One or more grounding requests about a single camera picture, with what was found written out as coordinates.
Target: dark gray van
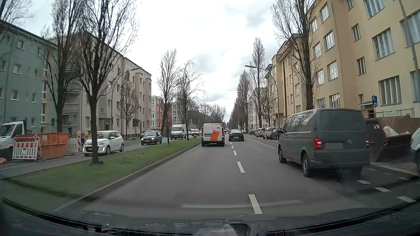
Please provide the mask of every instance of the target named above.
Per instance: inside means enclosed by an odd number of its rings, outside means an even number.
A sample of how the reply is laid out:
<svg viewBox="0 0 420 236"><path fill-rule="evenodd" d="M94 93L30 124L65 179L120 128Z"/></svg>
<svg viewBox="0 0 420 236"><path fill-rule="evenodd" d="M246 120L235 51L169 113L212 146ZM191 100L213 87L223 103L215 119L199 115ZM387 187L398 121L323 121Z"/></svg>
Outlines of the dark gray van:
<svg viewBox="0 0 420 236"><path fill-rule="evenodd" d="M320 108L289 116L278 139L280 163L302 164L306 177L316 169L348 168L360 175L370 164L365 120L359 110Z"/></svg>

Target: traffic sign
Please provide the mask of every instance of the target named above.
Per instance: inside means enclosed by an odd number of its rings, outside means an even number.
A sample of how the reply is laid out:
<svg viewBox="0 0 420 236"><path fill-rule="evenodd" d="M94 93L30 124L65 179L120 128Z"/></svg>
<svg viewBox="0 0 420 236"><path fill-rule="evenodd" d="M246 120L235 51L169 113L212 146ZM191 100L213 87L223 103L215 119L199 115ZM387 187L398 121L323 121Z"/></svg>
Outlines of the traffic sign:
<svg viewBox="0 0 420 236"><path fill-rule="evenodd" d="M378 106L378 97L375 96L375 95L372 96L372 105L374 107L377 107Z"/></svg>

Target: road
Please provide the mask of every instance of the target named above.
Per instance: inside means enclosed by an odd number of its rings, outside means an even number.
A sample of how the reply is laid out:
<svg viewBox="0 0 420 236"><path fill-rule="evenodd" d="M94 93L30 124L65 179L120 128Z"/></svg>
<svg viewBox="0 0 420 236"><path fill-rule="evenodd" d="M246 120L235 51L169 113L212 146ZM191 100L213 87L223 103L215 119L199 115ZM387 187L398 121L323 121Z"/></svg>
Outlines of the road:
<svg viewBox="0 0 420 236"><path fill-rule="evenodd" d="M163 219L273 219L385 208L420 197L420 181L366 167L361 178L326 172L306 178L281 164L277 142L246 135L224 147L201 145L81 210Z"/></svg>
<svg viewBox="0 0 420 236"><path fill-rule="evenodd" d="M162 138L162 144L165 144L167 139L165 137ZM140 141L126 141L124 142L125 147L124 151L130 151L134 149L144 148L148 145L142 145ZM0 178L7 178L18 176L38 170L49 169L61 165L67 165L71 163L76 163L84 160L89 160L92 157L88 156L85 157L84 154L81 155L73 155L67 157L60 157L51 160L41 161L41 162L33 162L33 161L14 161L14 162L6 162L5 164L0 165Z"/></svg>

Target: blue-gray building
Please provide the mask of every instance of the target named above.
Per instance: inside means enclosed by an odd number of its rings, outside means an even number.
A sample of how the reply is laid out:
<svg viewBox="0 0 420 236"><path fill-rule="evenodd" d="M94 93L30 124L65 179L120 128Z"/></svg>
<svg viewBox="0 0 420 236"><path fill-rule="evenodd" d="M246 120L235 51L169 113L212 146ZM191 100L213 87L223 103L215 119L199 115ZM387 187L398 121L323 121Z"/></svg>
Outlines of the blue-gray building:
<svg viewBox="0 0 420 236"><path fill-rule="evenodd" d="M29 132L56 131L51 125L54 102L45 83L51 75L44 60L51 61L56 49L54 43L10 25L0 43L0 124L26 120Z"/></svg>

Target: curb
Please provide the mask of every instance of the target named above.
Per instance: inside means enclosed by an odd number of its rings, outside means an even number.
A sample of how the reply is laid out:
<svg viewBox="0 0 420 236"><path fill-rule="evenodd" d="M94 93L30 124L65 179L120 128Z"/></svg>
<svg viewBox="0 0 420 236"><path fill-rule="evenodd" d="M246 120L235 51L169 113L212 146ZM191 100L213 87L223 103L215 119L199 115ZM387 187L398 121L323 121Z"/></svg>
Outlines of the curb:
<svg viewBox="0 0 420 236"><path fill-rule="evenodd" d="M390 165L385 165L385 164L381 164L381 163L375 163L375 162L371 162L370 165L373 165L377 168L383 169L383 170L392 170L392 171L396 171L396 172L400 172L400 173L404 173L404 174L409 174L412 176L417 176L420 177L419 173L416 173L414 171L410 171L410 170L405 170L405 169L401 169L401 168L397 168L394 166L390 166Z"/></svg>
<svg viewBox="0 0 420 236"><path fill-rule="evenodd" d="M200 143L194 144L194 145L192 145L192 146L190 146L190 147L188 147L188 148L186 148L184 150L181 150L181 151L179 151L177 153L174 153L174 154L170 155L169 157L166 157L166 158L164 158L164 159L162 159L160 161L157 161L157 162L155 162L155 163L153 163L151 165L148 165L148 166L142 168L141 170L138 170L136 172L133 172L133 173L131 173L131 174L125 176L125 177L122 177L121 179L118 179L118 180L116 180L116 181L114 181L114 182L112 182L112 183L110 183L108 185L105 185L105 186L103 186L101 188L98 188L98 189L96 189L96 190L94 190L94 191L92 191L92 192L90 192L88 194L85 194L84 196L78 197L78 198L74 199L73 201L71 201L69 203L66 203L64 205L59 206L54 211L71 210L71 209L78 208L78 207L80 207L82 205L86 205L86 204L88 204L90 202L93 202L93 201L99 199L100 197L102 197L103 195L105 195L105 194L113 191L114 189L117 189L117 188L123 186L124 184L126 184L126 183L134 180L135 178L140 177L141 175L144 175L145 173L151 171L152 169L154 169L154 168L156 168L156 167L158 167L158 166L160 166L160 165L162 165L162 164L170 161L171 159L173 159L173 158L181 155L182 153L184 153L184 152L192 149L193 147L195 147L195 146L197 146L199 144Z"/></svg>

